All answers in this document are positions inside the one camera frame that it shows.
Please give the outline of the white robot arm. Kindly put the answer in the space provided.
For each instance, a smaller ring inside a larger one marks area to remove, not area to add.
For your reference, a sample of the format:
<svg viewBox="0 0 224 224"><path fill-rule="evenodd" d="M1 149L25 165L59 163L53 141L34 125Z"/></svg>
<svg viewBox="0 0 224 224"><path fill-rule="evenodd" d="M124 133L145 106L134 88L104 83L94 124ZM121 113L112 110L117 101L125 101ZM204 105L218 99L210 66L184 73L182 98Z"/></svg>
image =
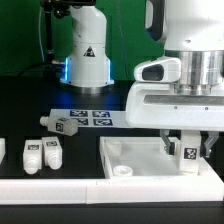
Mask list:
<svg viewBox="0 0 224 224"><path fill-rule="evenodd" d="M180 130L211 151L224 131L224 0L146 0L145 28L164 55L138 64L126 101L126 121L160 131Z"/></svg>

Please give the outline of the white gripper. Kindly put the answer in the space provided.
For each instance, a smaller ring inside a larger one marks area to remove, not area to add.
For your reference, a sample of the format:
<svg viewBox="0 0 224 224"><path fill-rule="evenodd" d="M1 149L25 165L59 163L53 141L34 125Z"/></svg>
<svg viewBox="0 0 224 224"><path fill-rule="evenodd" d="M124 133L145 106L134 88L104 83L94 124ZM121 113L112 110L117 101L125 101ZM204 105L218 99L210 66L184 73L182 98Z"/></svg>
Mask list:
<svg viewBox="0 0 224 224"><path fill-rule="evenodd" d="M204 142L209 158L219 138L216 131L224 131L224 96L177 95L170 84L135 82L127 97L126 122L134 128L162 129L160 137L168 155L175 152L169 130L209 131Z"/></svg>

